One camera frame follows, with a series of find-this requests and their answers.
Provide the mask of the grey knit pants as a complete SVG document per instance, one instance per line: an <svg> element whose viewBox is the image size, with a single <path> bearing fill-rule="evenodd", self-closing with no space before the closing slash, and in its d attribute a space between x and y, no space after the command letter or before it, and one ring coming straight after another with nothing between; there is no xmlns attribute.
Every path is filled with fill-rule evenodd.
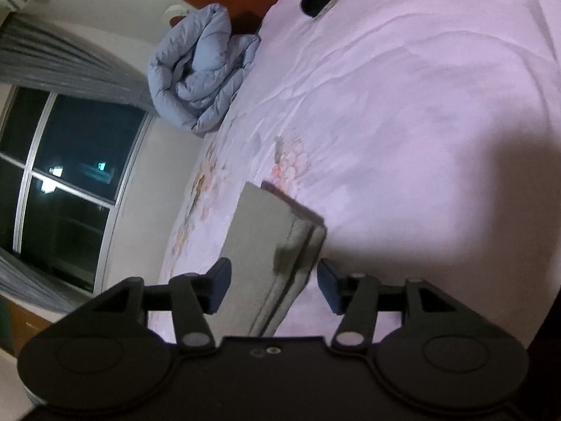
<svg viewBox="0 0 561 421"><path fill-rule="evenodd" d="M326 234L318 213L268 182L246 183L221 251L232 276L209 318L215 338L274 335L308 283Z"/></svg>

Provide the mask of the left grey curtain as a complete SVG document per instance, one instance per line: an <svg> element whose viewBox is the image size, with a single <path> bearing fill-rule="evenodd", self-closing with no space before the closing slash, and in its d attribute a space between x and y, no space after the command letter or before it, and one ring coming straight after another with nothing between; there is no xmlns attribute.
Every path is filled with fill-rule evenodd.
<svg viewBox="0 0 561 421"><path fill-rule="evenodd" d="M90 301L88 295L59 279L38 273L4 249L1 250L1 294L58 314L69 314Z"/></svg>

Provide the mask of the grey curtain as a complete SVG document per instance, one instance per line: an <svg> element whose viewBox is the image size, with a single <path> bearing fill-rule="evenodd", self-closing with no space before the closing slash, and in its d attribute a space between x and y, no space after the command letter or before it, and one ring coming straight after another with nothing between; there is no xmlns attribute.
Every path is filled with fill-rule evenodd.
<svg viewBox="0 0 561 421"><path fill-rule="evenodd" d="M88 295L59 279L38 273L4 249L1 250L1 294L58 314L69 314L90 301Z"/></svg>
<svg viewBox="0 0 561 421"><path fill-rule="evenodd" d="M37 17L13 13L1 27L1 81L156 112L147 78L122 59Z"/></svg>

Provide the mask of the brown wooden door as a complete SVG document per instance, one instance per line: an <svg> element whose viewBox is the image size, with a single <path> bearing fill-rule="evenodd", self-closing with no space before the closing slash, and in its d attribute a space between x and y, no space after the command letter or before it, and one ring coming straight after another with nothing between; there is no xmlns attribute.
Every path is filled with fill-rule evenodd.
<svg viewBox="0 0 561 421"><path fill-rule="evenodd" d="M39 315L26 310L9 299L1 297L0 341L1 348L19 357L25 344L35 335L48 328L51 323Z"/></svg>

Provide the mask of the sliding glass window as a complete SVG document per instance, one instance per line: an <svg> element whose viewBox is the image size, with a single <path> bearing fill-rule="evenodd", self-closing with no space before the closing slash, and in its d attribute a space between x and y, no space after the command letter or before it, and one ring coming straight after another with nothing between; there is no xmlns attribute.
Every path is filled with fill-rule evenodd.
<svg viewBox="0 0 561 421"><path fill-rule="evenodd" d="M101 291L118 210L151 117L27 87L1 92L1 247Z"/></svg>

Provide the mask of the pink floral bed sheet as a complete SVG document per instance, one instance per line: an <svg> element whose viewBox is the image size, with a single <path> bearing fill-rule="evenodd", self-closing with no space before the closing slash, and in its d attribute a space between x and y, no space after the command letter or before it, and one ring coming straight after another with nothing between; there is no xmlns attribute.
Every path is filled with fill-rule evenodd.
<svg viewBox="0 0 561 421"><path fill-rule="evenodd" d="M529 344L560 287L560 0L279 0L203 142L161 281L217 259L247 183L322 256L427 279Z"/></svg>

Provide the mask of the light blue rolled duvet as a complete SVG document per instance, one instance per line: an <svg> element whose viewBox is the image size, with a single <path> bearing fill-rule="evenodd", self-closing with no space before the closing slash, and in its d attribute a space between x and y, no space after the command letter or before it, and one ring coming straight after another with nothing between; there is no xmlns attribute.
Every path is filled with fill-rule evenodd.
<svg viewBox="0 0 561 421"><path fill-rule="evenodd" d="M203 135L222 123L247 77L261 39L234 35L226 7L213 3L171 28L147 65L160 117Z"/></svg>

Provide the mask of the right grey curtain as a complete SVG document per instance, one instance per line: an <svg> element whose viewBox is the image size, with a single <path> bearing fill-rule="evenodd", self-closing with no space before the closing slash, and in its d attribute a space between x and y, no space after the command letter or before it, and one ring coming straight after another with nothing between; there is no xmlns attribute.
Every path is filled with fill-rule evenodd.
<svg viewBox="0 0 561 421"><path fill-rule="evenodd" d="M1 27L1 81L156 112L147 78L122 59L37 17L13 13Z"/></svg>

